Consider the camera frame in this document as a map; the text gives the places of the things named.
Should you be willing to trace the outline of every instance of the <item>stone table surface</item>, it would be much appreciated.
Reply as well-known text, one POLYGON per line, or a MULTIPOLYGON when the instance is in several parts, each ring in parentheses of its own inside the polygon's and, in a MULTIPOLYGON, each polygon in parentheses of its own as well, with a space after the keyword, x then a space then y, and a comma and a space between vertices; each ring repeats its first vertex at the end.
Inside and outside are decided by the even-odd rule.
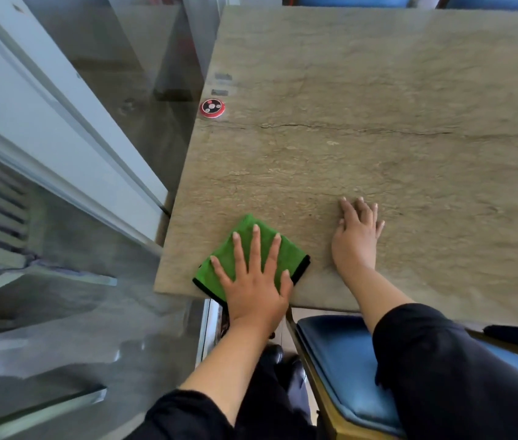
POLYGON ((196 120, 155 291, 204 297, 198 266, 253 213, 312 257, 294 306, 357 310, 330 238, 362 195, 381 273, 518 325, 518 12, 227 7, 203 97, 226 111, 196 120))

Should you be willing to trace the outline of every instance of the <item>person's left hand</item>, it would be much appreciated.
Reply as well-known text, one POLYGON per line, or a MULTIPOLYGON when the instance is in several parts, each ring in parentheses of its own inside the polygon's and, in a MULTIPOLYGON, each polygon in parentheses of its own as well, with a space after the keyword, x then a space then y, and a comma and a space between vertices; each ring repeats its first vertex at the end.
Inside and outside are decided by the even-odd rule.
POLYGON ((293 282, 288 270, 281 274, 281 294, 275 288, 274 279, 281 236, 278 233, 273 239, 263 272, 261 271, 261 231, 258 225, 255 224, 253 227, 248 270, 242 251, 241 237, 236 232, 233 233, 233 243, 235 281, 228 277, 218 258, 211 257, 214 271, 226 293, 230 324, 231 326, 241 323, 254 325, 266 331, 265 334, 269 336, 284 317, 289 306, 289 296, 293 290, 293 282))

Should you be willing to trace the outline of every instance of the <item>person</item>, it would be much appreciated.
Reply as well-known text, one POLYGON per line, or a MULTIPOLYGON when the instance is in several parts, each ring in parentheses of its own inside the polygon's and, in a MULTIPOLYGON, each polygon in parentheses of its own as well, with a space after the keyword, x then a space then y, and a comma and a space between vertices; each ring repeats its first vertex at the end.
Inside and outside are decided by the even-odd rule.
MULTIPOLYGON (((343 218, 332 239, 332 257, 372 333, 376 379, 391 389, 407 437, 518 439, 518 370, 375 270, 384 226, 377 221, 377 204, 369 207, 359 198, 354 207, 343 198, 340 206, 343 218)), ((212 259, 226 291, 230 329, 177 390, 155 403, 128 440, 325 435, 293 407, 272 372, 278 359, 267 358, 265 351, 293 289, 287 271, 279 293, 274 284, 281 237, 275 237, 263 271, 259 229, 248 266, 236 233, 233 241, 234 281, 212 259)))

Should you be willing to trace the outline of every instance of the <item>round red device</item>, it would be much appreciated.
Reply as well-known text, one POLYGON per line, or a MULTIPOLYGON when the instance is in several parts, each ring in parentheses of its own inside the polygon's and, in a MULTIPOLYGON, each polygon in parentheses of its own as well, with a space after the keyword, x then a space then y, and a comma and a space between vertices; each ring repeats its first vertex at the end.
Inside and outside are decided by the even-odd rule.
POLYGON ((215 119, 221 116, 224 109, 224 102, 215 98, 209 98, 200 105, 200 112, 204 117, 208 117, 209 119, 215 119))

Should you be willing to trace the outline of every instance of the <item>microfiber cloth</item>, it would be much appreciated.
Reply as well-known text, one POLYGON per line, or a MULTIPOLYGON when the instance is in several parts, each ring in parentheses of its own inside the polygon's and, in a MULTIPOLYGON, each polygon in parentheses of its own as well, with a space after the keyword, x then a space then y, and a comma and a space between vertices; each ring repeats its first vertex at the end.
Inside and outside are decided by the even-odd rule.
MULTIPOLYGON (((236 228, 230 232, 228 239, 216 249, 212 255, 219 259, 222 268, 226 274, 235 280, 234 270, 234 244, 233 232, 238 232, 241 236, 242 250, 245 253, 247 265, 249 262, 249 252, 251 250, 251 240, 253 237, 253 226, 257 224, 261 230, 261 268, 265 267, 265 261, 269 255, 271 243, 277 234, 277 231, 264 224, 253 215, 248 214, 238 223, 236 228)), ((277 257, 277 271, 275 273, 275 287, 279 291, 279 283, 281 273, 289 270, 289 274, 293 284, 297 283, 302 277, 306 268, 310 264, 310 257, 293 242, 285 236, 281 236, 281 246, 279 248, 279 256, 277 257)), ((226 307, 226 295, 222 288, 219 277, 214 273, 214 268, 210 262, 210 257, 206 258, 194 278, 194 284, 198 286, 206 295, 218 302, 221 306, 226 307)))

